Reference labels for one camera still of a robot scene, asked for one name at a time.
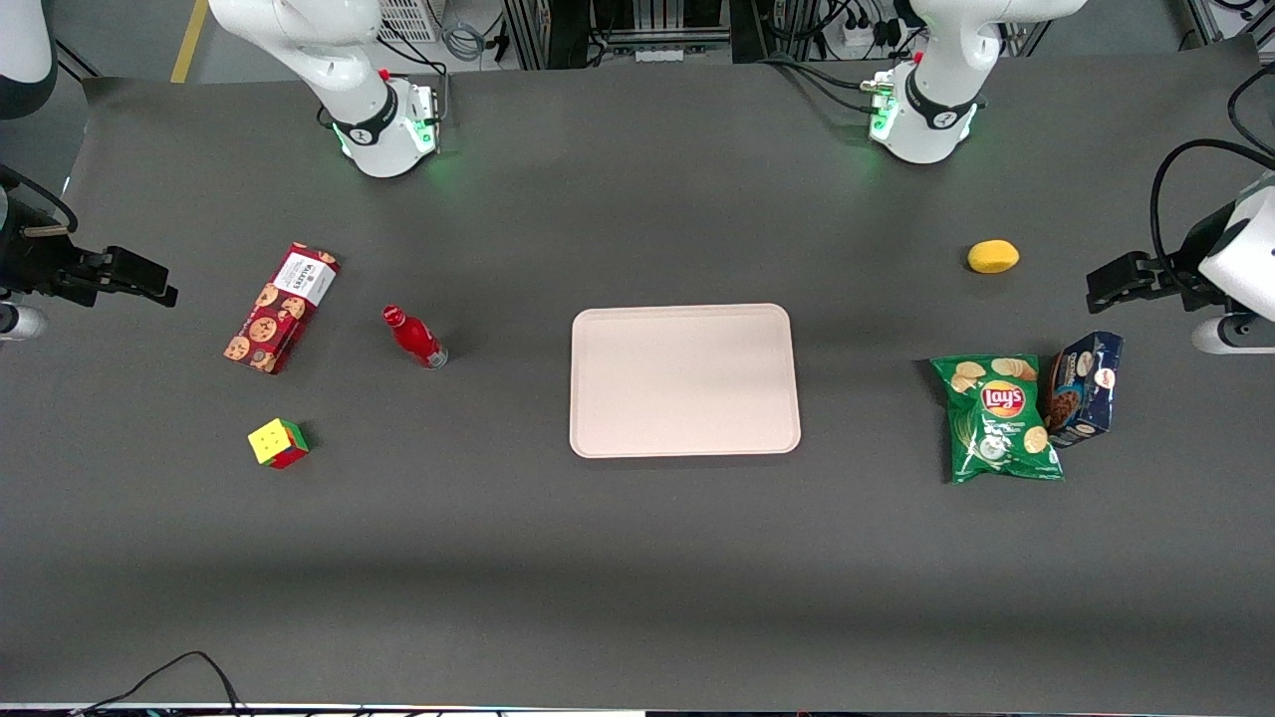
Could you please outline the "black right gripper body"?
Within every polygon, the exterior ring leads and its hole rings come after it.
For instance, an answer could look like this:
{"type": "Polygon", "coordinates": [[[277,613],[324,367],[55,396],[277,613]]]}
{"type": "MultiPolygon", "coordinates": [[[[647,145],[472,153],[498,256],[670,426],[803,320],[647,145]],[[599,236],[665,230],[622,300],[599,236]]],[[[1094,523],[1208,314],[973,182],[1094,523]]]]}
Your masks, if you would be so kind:
{"type": "Polygon", "coordinates": [[[64,282],[61,272],[76,267],[82,250],[70,240],[76,231],[76,213],[54,198],[55,208],[68,214],[60,222],[3,190],[1,286],[3,293],[40,292],[50,299],[82,300],[82,293],[64,282]]]}

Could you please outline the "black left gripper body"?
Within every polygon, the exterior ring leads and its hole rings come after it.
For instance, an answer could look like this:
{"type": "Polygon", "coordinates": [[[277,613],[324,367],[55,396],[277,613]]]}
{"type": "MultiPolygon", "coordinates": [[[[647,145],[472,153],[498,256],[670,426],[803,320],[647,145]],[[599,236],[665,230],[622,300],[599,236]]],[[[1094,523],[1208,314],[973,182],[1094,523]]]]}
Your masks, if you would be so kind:
{"type": "Polygon", "coordinates": [[[1246,250],[1246,218],[1235,218],[1229,202],[1184,235],[1178,250],[1178,286],[1184,295],[1239,295],[1244,279],[1238,265],[1246,250]]]}

